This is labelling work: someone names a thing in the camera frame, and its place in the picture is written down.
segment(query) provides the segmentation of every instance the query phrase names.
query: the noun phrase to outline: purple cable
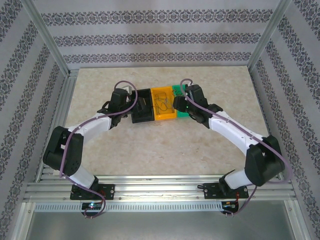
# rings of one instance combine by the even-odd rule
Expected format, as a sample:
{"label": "purple cable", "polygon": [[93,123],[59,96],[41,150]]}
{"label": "purple cable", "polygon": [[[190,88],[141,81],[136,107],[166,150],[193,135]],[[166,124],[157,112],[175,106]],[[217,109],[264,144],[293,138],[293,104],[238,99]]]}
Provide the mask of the purple cable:
{"label": "purple cable", "polygon": [[[268,144],[264,143],[263,141],[261,141],[260,139],[258,139],[257,137],[253,136],[251,133],[249,133],[248,131],[246,131],[245,129],[243,129],[241,126],[239,126],[238,124],[236,124],[234,121],[224,117],[224,116],[220,116],[219,114],[216,114],[215,112],[213,111],[210,111],[202,106],[200,106],[199,104],[197,104],[196,102],[194,102],[190,97],[188,97],[188,95],[186,94],[185,90],[183,89],[183,83],[185,81],[189,81],[190,84],[193,83],[193,81],[189,78],[185,78],[183,79],[181,82],[180,82],[180,90],[181,92],[183,93],[183,95],[185,96],[185,98],[190,102],[192,103],[193,105],[195,105],[197,108],[209,113],[209,114],[212,114],[213,116],[223,120],[223,121],[226,121],[227,123],[230,123],[232,124],[233,126],[235,126],[237,129],[239,129],[241,132],[243,132],[244,134],[248,135],[250,138],[252,138],[253,140],[257,141],[258,143],[260,143],[261,145],[263,145],[265,148],[267,148],[268,150],[270,150],[271,152],[273,152],[285,165],[285,167],[288,169],[288,176],[286,179],[284,180],[281,180],[281,181],[269,181],[268,183],[270,184],[281,184],[281,183],[284,183],[284,182],[287,182],[291,179],[292,177],[292,169],[289,165],[289,163],[287,162],[287,160],[285,160],[285,158],[283,156],[281,156],[280,153],[278,153],[276,150],[274,150],[272,147],[270,147]],[[233,215],[236,215],[238,213],[240,213],[246,206],[247,204],[249,203],[250,199],[253,197],[253,195],[255,194],[257,190],[257,186],[255,186],[253,192],[251,193],[251,195],[249,196],[249,198],[247,199],[247,201],[244,202],[244,204],[241,206],[241,208],[236,212],[234,213]]]}
{"label": "purple cable", "polygon": [[[66,144],[65,144],[65,147],[64,147],[64,151],[63,151],[63,156],[62,156],[62,161],[61,161],[61,165],[60,165],[60,173],[59,173],[59,177],[62,178],[64,176],[63,172],[64,172],[64,167],[65,167],[65,162],[66,162],[66,156],[67,156],[67,152],[68,152],[68,148],[69,148],[69,143],[70,143],[70,140],[72,138],[72,136],[80,129],[82,128],[83,126],[85,126],[86,124],[94,121],[94,120],[98,120],[98,119],[102,119],[102,118],[106,118],[106,117],[110,117],[110,116],[115,116],[115,115],[120,115],[120,114],[125,114],[126,112],[130,111],[137,103],[138,101],[138,91],[137,91],[137,88],[135,85],[133,85],[131,82],[129,81],[126,81],[126,80],[122,80],[122,81],[118,81],[115,86],[114,86],[114,89],[117,88],[117,86],[121,83],[127,83],[129,85],[131,85],[134,89],[134,92],[135,92],[135,99],[134,99],[134,102],[133,104],[128,107],[126,110],[123,110],[123,111],[119,111],[119,112],[114,112],[114,113],[108,113],[108,114],[105,114],[105,115],[101,115],[101,116],[98,116],[98,117],[93,117],[93,118],[90,118],[88,119],[87,121],[84,121],[83,123],[81,123],[78,127],[76,127],[69,135],[68,139],[66,140]],[[104,196],[102,196],[100,193],[96,192],[96,191],[93,191],[85,186],[82,186],[76,182],[74,182],[73,180],[71,180],[68,176],[65,176],[66,179],[68,179],[71,183],[75,184],[76,186],[78,186],[79,188],[83,189],[83,190],[86,190],[90,193],[93,193],[93,194],[96,194],[98,195],[99,197],[102,198],[102,201],[103,201],[103,208],[94,216],[90,216],[89,218],[93,219],[93,218],[96,218],[98,217],[99,215],[101,215],[103,213],[103,211],[105,210],[106,208],[106,199]]]}

